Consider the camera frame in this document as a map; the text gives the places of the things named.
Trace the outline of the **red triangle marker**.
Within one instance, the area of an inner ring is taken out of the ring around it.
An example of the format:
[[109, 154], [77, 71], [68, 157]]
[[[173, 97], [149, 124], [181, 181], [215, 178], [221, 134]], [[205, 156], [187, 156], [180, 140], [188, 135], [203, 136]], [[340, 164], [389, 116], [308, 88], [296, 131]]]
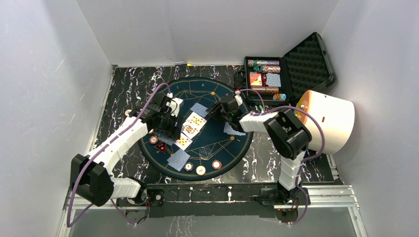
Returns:
[[160, 143], [158, 143], [158, 144], [155, 145], [155, 148], [159, 152], [165, 154], [166, 153], [166, 149], [167, 149], [167, 144], [165, 142], [160, 142]]

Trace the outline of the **cream chip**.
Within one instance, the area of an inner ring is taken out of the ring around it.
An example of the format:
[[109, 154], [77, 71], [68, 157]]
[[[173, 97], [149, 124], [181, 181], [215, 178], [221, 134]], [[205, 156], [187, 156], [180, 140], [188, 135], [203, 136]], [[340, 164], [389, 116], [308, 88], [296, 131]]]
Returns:
[[195, 171], [199, 176], [203, 176], [206, 173], [206, 168], [203, 165], [199, 165]]

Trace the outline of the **cream chip off mat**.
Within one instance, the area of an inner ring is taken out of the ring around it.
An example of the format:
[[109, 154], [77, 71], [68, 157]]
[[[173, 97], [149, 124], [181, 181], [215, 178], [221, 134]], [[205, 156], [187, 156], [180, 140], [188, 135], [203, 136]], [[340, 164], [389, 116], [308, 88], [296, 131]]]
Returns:
[[129, 115], [130, 115], [131, 111], [132, 111], [131, 109], [126, 110], [126, 111], [125, 111], [125, 116], [129, 117]]

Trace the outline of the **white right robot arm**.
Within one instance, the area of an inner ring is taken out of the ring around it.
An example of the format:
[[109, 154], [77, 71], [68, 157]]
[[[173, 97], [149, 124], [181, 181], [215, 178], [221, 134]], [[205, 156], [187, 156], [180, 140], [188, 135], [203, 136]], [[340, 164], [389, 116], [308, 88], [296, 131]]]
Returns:
[[312, 135], [290, 107], [280, 112], [256, 114], [243, 112], [240, 108], [242, 103], [239, 95], [227, 95], [206, 112], [210, 118], [229, 124], [237, 132], [259, 132], [269, 135], [281, 156], [281, 172], [276, 194], [272, 191], [262, 191], [260, 198], [292, 204], [298, 197], [301, 183], [300, 167]]

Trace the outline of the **dealt card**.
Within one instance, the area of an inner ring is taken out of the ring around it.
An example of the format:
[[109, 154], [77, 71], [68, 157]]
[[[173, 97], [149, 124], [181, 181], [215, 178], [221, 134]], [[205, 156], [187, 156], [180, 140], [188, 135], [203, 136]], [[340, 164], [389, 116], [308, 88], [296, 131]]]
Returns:
[[228, 134], [228, 135], [237, 135], [237, 136], [245, 136], [246, 135], [246, 133], [244, 133], [244, 132], [239, 132], [239, 131], [234, 130], [233, 127], [227, 122], [225, 123], [223, 132]]
[[177, 171], [180, 171], [188, 161], [189, 157], [190, 155], [188, 153], [179, 149], [167, 159], [167, 162], [169, 166]]

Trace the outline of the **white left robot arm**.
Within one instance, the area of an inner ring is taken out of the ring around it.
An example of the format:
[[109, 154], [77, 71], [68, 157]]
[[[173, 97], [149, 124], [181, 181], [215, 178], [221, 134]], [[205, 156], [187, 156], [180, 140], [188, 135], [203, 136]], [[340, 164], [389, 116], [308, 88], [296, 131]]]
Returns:
[[150, 97], [144, 107], [130, 110], [122, 125], [101, 145], [72, 159], [72, 196], [79, 195], [96, 206], [117, 198], [143, 205], [148, 197], [145, 183], [134, 177], [111, 177], [111, 173], [129, 149], [150, 131], [178, 139], [184, 122], [179, 114], [182, 106], [183, 99], [160, 92]]

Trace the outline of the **red poker chip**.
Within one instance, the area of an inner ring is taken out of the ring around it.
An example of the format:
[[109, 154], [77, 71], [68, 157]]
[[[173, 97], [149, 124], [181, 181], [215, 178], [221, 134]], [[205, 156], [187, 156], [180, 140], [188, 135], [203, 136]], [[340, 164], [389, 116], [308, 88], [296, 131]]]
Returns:
[[156, 135], [153, 135], [149, 138], [149, 143], [150, 144], [156, 144], [156, 143], [158, 143], [158, 141], [159, 141], [159, 137], [156, 136]]

